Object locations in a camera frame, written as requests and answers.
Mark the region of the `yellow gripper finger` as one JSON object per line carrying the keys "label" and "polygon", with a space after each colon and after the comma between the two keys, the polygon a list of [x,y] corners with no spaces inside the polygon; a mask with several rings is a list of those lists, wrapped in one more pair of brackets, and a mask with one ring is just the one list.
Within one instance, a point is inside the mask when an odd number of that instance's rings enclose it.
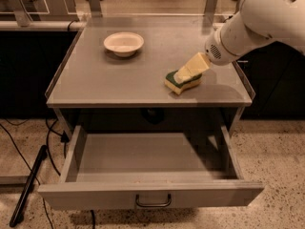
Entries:
{"label": "yellow gripper finger", "polygon": [[187,82],[207,71],[210,65],[211,61],[208,56],[203,52],[198,52],[174,74],[173,78],[178,84]]}

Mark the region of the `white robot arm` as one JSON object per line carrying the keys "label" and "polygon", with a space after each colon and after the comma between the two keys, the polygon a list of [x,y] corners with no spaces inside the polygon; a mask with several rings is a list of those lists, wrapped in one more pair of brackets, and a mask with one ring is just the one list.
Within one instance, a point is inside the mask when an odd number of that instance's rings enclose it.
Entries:
{"label": "white robot arm", "polygon": [[205,51],[174,75],[181,84],[212,64],[226,65],[275,41],[305,53],[305,0],[240,0],[238,12],[205,42]]}

